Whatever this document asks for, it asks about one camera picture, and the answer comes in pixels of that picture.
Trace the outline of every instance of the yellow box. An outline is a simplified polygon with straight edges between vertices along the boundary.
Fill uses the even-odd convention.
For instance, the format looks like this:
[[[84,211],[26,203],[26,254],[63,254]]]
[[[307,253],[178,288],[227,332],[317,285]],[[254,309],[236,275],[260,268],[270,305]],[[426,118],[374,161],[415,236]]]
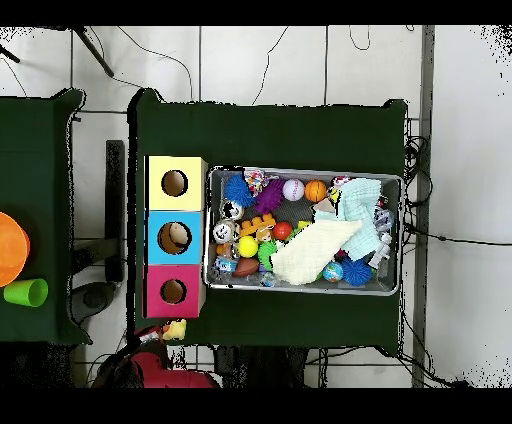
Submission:
[[[199,157],[149,156],[149,209],[202,211],[207,170]]]

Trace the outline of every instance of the round hole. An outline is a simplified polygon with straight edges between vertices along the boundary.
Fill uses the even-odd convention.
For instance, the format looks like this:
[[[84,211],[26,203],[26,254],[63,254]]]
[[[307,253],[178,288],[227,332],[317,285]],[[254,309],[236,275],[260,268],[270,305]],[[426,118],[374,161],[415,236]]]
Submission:
[[[187,250],[192,242],[192,233],[181,222],[168,222],[158,232],[157,242],[165,253],[179,255]]]
[[[168,280],[162,285],[160,296],[165,302],[175,305],[185,300],[187,288],[180,280]]]
[[[162,177],[162,190],[168,196],[181,196],[187,189],[188,180],[186,175],[181,171],[167,171]]]

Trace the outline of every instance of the small figurine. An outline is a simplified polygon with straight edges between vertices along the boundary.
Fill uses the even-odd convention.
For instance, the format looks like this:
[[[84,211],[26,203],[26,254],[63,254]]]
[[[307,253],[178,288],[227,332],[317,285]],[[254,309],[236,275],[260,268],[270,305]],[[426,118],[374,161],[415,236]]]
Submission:
[[[238,240],[240,225],[229,219],[222,219],[213,228],[213,238],[218,244],[229,243]]]
[[[380,246],[373,254],[372,259],[368,263],[372,268],[378,269],[379,263],[382,260],[382,258],[389,259],[389,251],[391,250],[389,245],[391,243],[391,236],[388,233],[382,234],[380,238]]]

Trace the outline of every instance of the green cup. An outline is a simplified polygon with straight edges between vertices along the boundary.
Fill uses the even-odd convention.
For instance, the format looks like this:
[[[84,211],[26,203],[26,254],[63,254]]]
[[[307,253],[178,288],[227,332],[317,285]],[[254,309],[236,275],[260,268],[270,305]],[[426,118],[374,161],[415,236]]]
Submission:
[[[4,287],[6,302],[16,305],[41,306],[48,296],[48,284],[42,278],[13,281]]]

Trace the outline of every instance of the white ball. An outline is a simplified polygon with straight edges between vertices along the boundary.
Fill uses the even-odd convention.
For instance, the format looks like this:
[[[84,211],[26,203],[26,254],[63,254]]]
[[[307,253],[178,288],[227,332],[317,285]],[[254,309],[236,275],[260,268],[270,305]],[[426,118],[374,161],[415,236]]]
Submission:
[[[299,200],[304,196],[304,184],[296,178],[286,181],[283,186],[283,196],[292,202]]]

